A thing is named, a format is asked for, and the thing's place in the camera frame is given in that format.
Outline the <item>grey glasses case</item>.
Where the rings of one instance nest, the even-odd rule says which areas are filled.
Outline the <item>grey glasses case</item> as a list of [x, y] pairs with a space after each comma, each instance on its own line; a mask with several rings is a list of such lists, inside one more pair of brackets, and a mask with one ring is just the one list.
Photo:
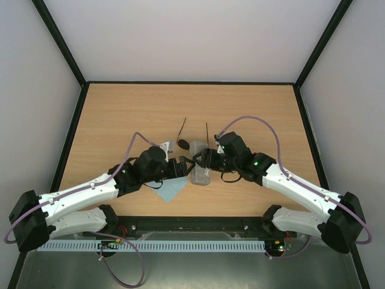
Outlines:
[[[207, 149], [208, 144], [203, 141], [194, 140], [190, 143], [190, 154], [195, 156], [200, 153], [202, 150]], [[192, 169], [190, 174], [190, 181], [194, 185], [206, 186], [211, 182], [210, 177], [205, 174], [206, 169], [200, 167], [198, 164]]]

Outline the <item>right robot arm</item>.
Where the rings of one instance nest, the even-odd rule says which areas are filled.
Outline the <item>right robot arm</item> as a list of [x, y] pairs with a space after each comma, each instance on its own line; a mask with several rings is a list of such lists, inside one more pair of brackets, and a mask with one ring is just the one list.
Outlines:
[[261, 187], [275, 190], [306, 208], [293, 211], [273, 205], [265, 212], [263, 231], [277, 235], [292, 231], [320, 238], [339, 253], [350, 253], [366, 223], [358, 197], [325, 190], [285, 169], [267, 154], [252, 152], [235, 132], [218, 139], [217, 149], [202, 149], [193, 160], [204, 169], [237, 172]]

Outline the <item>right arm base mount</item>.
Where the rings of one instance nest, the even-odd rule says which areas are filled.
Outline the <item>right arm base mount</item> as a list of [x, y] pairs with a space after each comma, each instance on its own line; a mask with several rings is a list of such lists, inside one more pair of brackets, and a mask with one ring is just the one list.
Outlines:
[[261, 217], [247, 217], [243, 218], [244, 237], [258, 238], [261, 240], [279, 240], [288, 237], [296, 237], [295, 232], [280, 231], [272, 222], [266, 221]]

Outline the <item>light blue cleaning cloth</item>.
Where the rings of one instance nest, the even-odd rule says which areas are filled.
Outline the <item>light blue cleaning cloth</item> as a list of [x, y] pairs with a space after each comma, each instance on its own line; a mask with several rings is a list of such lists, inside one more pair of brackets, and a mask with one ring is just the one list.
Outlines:
[[176, 195], [187, 185], [188, 178], [174, 178], [160, 182], [148, 182], [147, 185], [164, 201], [171, 202]]

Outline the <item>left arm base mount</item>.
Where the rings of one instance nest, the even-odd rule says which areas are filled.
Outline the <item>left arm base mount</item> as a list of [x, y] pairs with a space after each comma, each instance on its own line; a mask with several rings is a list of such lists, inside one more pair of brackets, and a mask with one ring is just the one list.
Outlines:
[[129, 240], [137, 239], [138, 218], [132, 216], [118, 216], [109, 218], [98, 233], [125, 237]]

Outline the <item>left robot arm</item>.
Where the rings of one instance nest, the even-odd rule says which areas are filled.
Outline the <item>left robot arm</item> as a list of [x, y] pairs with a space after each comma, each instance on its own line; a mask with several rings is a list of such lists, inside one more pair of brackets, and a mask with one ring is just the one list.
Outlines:
[[152, 146], [137, 158], [128, 158], [106, 173], [76, 187], [36, 195], [21, 195], [9, 220], [19, 252], [29, 252], [48, 240], [78, 232], [112, 234], [119, 219], [103, 201], [138, 191], [143, 184], [183, 178], [195, 164], [186, 157], [169, 158]]

